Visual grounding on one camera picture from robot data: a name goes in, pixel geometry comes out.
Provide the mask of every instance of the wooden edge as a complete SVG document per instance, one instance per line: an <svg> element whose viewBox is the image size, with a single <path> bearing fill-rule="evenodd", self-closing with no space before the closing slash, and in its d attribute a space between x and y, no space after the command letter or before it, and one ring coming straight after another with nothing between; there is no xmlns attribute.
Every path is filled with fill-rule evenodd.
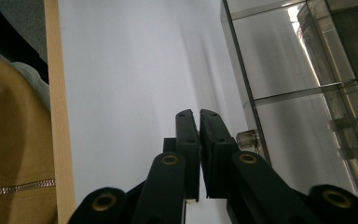
<svg viewBox="0 0 358 224"><path fill-rule="evenodd" d="M48 42L48 76L50 83L51 123L54 166L57 181L59 223L68 223L75 212L75 185L69 134L65 79L63 75L62 40L58 0L45 0Z"/></svg>

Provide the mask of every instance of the zipper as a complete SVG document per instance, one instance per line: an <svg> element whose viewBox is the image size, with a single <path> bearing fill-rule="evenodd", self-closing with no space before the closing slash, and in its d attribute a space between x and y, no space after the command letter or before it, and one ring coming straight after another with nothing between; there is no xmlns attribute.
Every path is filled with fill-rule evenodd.
<svg viewBox="0 0 358 224"><path fill-rule="evenodd" d="M16 193L29 189L42 189L42 188L49 188L55 186L56 186L55 179L45 179L45 180L39 180L23 185L1 187L0 194Z"/></svg>

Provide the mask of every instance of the tan fabric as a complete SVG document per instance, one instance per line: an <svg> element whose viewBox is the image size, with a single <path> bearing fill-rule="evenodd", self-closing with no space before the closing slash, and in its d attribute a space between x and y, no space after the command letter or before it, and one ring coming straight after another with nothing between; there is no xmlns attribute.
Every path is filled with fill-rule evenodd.
<svg viewBox="0 0 358 224"><path fill-rule="evenodd" d="M0 60L0 187L54 178L50 115L22 75ZM0 195L0 223L52 223L55 188Z"/></svg>

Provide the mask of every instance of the gray floor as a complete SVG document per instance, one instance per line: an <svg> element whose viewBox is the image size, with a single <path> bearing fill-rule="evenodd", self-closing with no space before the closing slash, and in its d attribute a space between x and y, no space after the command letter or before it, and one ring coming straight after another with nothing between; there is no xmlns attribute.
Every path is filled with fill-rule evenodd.
<svg viewBox="0 0 358 224"><path fill-rule="evenodd" d="M0 0L0 11L10 24L47 62L43 0Z"/></svg>

